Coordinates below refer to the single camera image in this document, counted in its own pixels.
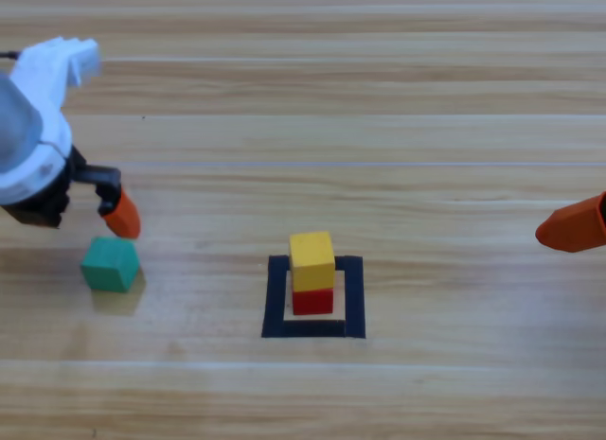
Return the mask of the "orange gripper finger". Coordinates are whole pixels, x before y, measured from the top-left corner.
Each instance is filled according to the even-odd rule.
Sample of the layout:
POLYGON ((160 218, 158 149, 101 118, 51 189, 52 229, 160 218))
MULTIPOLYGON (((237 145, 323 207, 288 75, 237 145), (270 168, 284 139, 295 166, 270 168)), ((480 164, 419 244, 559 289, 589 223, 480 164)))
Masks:
POLYGON ((548 248, 577 253, 605 245, 605 193, 556 209, 536 230, 548 248))

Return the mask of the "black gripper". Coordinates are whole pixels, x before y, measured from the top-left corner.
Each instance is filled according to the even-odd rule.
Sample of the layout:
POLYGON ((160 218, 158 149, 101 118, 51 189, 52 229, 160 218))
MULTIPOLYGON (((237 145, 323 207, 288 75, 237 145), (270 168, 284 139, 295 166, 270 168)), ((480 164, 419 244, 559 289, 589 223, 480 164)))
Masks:
POLYGON ((100 198, 98 214, 117 237, 139 237, 141 219, 135 203, 122 189, 120 170, 89 165, 75 147, 50 184, 24 200, 2 204, 1 208, 22 224, 57 229, 70 202, 68 189, 73 182, 96 188, 100 198))

